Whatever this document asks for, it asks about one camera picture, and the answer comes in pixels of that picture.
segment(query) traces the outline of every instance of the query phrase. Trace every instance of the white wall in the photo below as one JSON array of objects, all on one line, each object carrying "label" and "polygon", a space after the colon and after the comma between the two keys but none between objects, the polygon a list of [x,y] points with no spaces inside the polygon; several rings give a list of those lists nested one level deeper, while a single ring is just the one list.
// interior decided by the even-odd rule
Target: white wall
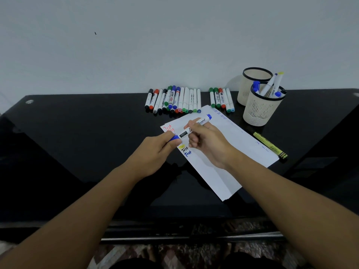
[{"label": "white wall", "polygon": [[208,88],[251,66],[285,71],[287,89],[357,87],[358,8],[359,0],[0,0],[0,91],[16,103],[28,94]]}]

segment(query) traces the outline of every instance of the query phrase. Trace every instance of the white paper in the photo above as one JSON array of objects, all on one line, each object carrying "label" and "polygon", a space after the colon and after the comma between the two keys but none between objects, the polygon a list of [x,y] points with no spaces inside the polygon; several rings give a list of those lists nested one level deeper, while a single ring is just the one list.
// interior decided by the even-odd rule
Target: white paper
[{"label": "white paper", "polygon": [[[262,164],[264,167],[269,167],[279,159],[274,152],[237,126],[217,109],[207,105],[202,107],[201,110],[201,113],[187,114],[164,124],[161,128],[164,132],[170,130],[174,133],[182,133],[183,127],[189,120],[203,118],[210,114],[212,116],[211,124],[222,132],[231,145],[251,159]],[[177,148],[222,201],[230,198],[242,187],[230,173],[215,167],[201,151],[189,148],[188,136],[182,139],[182,144]]]}]

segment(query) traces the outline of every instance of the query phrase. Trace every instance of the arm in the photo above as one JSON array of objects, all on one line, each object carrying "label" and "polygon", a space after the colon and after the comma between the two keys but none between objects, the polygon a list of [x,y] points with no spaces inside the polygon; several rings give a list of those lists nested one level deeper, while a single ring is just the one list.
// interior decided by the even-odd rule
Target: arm
[{"label": "arm", "polygon": [[215,166],[233,175],[313,266],[359,267],[356,214],[250,159],[210,123],[200,126],[189,121],[188,125],[194,131],[189,135],[190,147],[201,150]]},{"label": "arm", "polygon": [[86,268],[123,199],[181,143],[168,142],[172,137],[170,131],[147,137],[124,164],[11,250],[0,268]]}]

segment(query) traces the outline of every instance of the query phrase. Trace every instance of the hand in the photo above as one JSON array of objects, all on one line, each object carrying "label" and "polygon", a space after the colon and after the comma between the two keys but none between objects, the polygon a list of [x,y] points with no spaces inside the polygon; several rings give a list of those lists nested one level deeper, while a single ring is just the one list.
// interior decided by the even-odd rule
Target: hand
[{"label": "hand", "polygon": [[168,142],[174,134],[171,131],[155,137],[146,137],[140,146],[126,160],[126,164],[139,179],[155,173],[166,161],[168,155],[181,144],[180,139]]},{"label": "hand", "polygon": [[214,166],[226,169],[230,158],[237,150],[226,140],[217,127],[210,122],[201,126],[196,123],[198,119],[190,120],[184,127],[184,129],[190,127],[193,131],[188,135],[189,146],[202,151]]}]

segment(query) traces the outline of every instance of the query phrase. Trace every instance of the black rim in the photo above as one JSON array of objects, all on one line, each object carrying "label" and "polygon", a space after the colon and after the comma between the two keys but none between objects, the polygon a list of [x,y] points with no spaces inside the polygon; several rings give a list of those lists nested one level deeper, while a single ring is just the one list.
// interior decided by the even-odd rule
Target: black rim
[{"label": "black rim", "polygon": [[[268,78],[268,79],[256,79],[256,78],[247,76],[247,75],[245,74],[245,71],[247,71],[247,70],[252,70],[252,69],[267,72],[267,73],[269,73],[269,74],[271,75],[271,77]],[[263,68],[259,68],[259,67],[249,67],[249,68],[245,68],[245,69],[243,70],[243,76],[244,76],[245,78],[247,78],[247,79],[252,80],[252,81],[267,81],[267,82],[268,82],[268,81],[273,77],[273,74],[272,74],[271,71],[268,71],[267,69],[263,69]]]},{"label": "black rim", "polygon": [[[260,81],[260,82],[261,82],[261,84],[267,84],[267,83],[268,83],[268,81]],[[286,94],[286,90],[285,90],[282,86],[279,86],[279,90],[285,91],[284,94]],[[254,94],[255,96],[257,96],[258,98],[261,98],[261,99],[264,99],[264,100],[268,100],[268,101],[280,101],[280,100],[283,100],[283,99],[285,98],[285,96],[280,97],[280,98],[268,98],[268,97],[264,97],[264,96],[262,96],[262,95],[259,95],[258,93],[255,93],[255,92],[253,91],[253,84],[252,84],[252,86],[251,86],[251,93],[253,93],[253,94]]]}]

